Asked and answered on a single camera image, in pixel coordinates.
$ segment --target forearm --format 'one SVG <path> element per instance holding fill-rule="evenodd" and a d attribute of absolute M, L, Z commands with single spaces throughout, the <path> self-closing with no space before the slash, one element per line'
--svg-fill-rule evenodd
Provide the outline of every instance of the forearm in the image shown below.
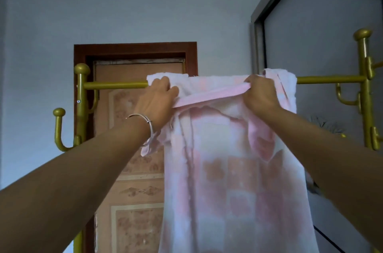
<path fill-rule="evenodd" d="M 263 120 L 284 141 L 339 211 L 383 249 L 383 158 L 289 111 L 278 108 Z"/>
<path fill-rule="evenodd" d="M 0 191 L 2 249 L 62 252 L 149 136 L 141 117 L 129 118 Z"/>

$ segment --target pink towel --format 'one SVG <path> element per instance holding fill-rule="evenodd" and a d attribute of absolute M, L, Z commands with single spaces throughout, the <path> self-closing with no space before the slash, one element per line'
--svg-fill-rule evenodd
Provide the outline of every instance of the pink towel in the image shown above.
<path fill-rule="evenodd" d="M 165 147 L 160 253 L 318 252 L 304 169 L 244 106 L 246 76 L 168 76 L 177 112 L 142 156 Z M 296 77 L 266 69 L 283 108 L 296 112 Z"/>

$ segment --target door frame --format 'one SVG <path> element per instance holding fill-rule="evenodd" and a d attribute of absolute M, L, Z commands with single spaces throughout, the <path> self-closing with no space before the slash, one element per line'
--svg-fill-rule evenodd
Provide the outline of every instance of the door frame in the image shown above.
<path fill-rule="evenodd" d="M 265 20 L 279 2 L 280 0 L 260 0 L 251 15 L 252 71 L 254 74 L 260 74 L 267 68 Z"/>
<path fill-rule="evenodd" d="M 156 42 L 156 43 L 119 43 L 119 44 L 75 44 L 74 66 L 85 63 L 90 68 L 89 79 L 94 78 L 95 62 L 114 62 L 120 60 L 137 59 L 185 59 L 184 73 L 189 76 L 198 76 L 197 42 Z M 77 75 L 74 75 L 74 131 L 76 131 L 76 104 L 77 104 Z M 87 93 L 89 103 L 93 102 L 94 94 Z M 93 114 L 87 123 L 87 140 L 94 137 Z M 95 251 L 95 218 L 88 221 L 83 229 L 83 253 Z"/>

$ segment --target brown door frame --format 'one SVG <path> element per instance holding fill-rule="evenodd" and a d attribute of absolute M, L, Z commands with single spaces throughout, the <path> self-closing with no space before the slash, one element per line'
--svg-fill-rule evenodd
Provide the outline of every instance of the brown door frame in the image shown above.
<path fill-rule="evenodd" d="M 121 43 L 121 44 L 76 44 L 74 45 L 74 66 L 85 63 L 90 68 L 89 80 L 93 79 L 93 63 L 98 60 L 116 61 L 129 59 L 161 59 L 170 57 L 185 58 L 184 72 L 189 76 L 198 75 L 197 42 L 160 42 L 160 43 Z M 76 131 L 77 75 L 74 75 L 74 127 Z M 93 102 L 93 93 L 87 94 Z M 87 124 L 88 139 L 94 137 L 93 115 Z M 95 251 L 94 216 L 86 224 L 83 232 L 83 252 Z"/>

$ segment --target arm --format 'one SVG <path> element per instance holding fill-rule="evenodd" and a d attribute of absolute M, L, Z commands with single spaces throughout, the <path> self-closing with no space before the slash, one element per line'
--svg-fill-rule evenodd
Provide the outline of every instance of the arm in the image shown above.
<path fill-rule="evenodd" d="M 246 106 L 283 140 L 323 193 L 383 250 L 383 157 L 280 107 L 274 82 L 250 76 Z"/>
<path fill-rule="evenodd" d="M 178 88 L 155 80 L 135 113 L 161 129 L 172 116 Z M 3 252 L 62 252 L 97 210 L 118 175 L 150 137 L 140 116 L 125 120 L 61 154 L 0 191 L 0 244 Z"/>

